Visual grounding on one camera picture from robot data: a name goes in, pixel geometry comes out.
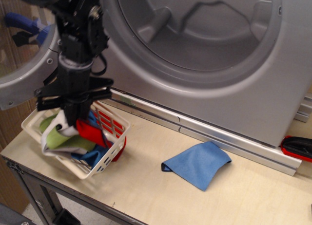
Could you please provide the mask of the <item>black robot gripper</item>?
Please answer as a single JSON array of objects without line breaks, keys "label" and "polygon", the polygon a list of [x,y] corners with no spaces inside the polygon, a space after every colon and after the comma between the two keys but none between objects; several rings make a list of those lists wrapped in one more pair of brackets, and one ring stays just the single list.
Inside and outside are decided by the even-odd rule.
[{"label": "black robot gripper", "polygon": [[76,123],[76,119],[87,120],[92,101],[109,98],[113,80],[109,78],[92,77],[92,63],[87,64],[58,64],[58,74],[54,82],[36,89],[37,110],[63,108],[69,126]]}]

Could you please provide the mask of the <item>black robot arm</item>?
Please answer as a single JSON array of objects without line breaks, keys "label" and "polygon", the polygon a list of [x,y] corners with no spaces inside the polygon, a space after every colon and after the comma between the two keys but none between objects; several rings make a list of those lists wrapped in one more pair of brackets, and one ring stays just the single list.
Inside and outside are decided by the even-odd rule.
[{"label": "black robot arm", "polygon": [[93,72],[94,60],[106,59],[102,52],[108,47],[102,23],[99,0],[22,0],[44,7],[56,16],[61,40],[56,80],[35,90],[37,110],[61,108],[69,126],[86,120],[93,102],[110,98],[113,80],[102,78],[103,68]]}]

